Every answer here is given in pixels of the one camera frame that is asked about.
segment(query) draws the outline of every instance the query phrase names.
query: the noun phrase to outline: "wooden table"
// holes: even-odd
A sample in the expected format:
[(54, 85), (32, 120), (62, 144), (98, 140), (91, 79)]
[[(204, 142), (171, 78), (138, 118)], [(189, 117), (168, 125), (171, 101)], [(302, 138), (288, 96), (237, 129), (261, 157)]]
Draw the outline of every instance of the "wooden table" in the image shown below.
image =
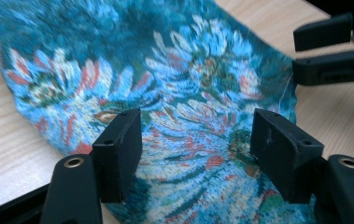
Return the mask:
[[(299, 0), (217, 0), (235, 18), (275, 48), (291, 57), (353, 49), (350, 44), (294, 52), (294, 29), (328, 16)], [(324, 157), (354, 157), (354, 83), (323, 87), (298, 87), (298, 125), (321, 141)], [(62, 155), (45, 143), (37, 131), (16, 111), (0, 75), (0, 204), (50, 182), (55, 163)], [(115, 219), (104, 212), (105, 223)]]

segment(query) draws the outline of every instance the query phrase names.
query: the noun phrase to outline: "flower pattern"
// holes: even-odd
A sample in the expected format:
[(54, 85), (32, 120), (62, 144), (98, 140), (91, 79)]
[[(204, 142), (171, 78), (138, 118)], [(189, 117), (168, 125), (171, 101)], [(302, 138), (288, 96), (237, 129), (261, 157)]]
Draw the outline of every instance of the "flower pattern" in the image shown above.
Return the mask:
[(65, 155), (89, 153), (118, 113), (141, 108), (134, 183), (107, 205), (122, 223), (314, 220), (249, 154), (255, 108), (294, 120), (290, 59), (212, 1), (0, 1), (0, 70)]

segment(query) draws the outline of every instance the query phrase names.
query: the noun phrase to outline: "black clamp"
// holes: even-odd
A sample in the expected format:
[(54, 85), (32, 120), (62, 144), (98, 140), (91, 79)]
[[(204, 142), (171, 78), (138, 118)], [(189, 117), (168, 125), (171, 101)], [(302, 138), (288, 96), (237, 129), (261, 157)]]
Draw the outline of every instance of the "black clamp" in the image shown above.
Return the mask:
[(250, 152), (283, 199), (316, 197), (318, 223), (354, 223), (354, 158), (321, 157), (324, 145), (281, 115), (256, 109)]
[(101, 203), (122, 203), (142, 154), (140, 109), (118, 114), (90, 155), (57, 162), (51, 182), (0, 205), (2, 223), (102, 223)]
[[(295, 50), (308, 50), (354, 42), (354, 16), (350, 13), (304, 25), (293, 32)], [(297, 59), (294, 80), (305, 86), (354, 81), (354, 50)]]

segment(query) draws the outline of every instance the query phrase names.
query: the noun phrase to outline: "light wood tabletop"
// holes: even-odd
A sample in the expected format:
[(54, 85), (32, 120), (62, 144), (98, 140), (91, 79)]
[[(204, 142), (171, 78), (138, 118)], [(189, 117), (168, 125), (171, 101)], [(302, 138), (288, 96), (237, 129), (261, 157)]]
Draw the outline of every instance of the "light wood tabletop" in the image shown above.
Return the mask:
[[(291, 57), (304, 57), (347, 49), (351, 44), (296, 53), (292, 32), (328, 15), (300, 0), (217, 0), (271, 46)], [(296, 91), (298, 126), (325, 145), (324, 158), (332, 154), (354, 157), (354, 83), (301, 87)], [(0, 74), (0, 204), (50, 182), (62, 155), (40, 138), (35, 128), (15, 109)], [(104, 212), (104, 223), (115, 219)]]

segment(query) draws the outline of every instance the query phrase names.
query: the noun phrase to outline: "metal grommet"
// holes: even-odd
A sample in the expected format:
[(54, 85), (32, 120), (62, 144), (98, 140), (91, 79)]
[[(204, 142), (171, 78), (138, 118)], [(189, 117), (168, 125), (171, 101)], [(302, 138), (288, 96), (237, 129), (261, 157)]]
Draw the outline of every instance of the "metal grommet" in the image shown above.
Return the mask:
[(339, 158), (338, 161), (340, 162), (340, 164), (342, 164), (348, 168), (354, 169), (354, 160), (349, 159), (349, 158)]
[(67, 160), (64, 163), (64, 167), (75, 168), (75, 167), (80, 166), (83, 162), (84, 162), (83, 158), (80, 158), (80, 157), (72, 158), (72, 159)]

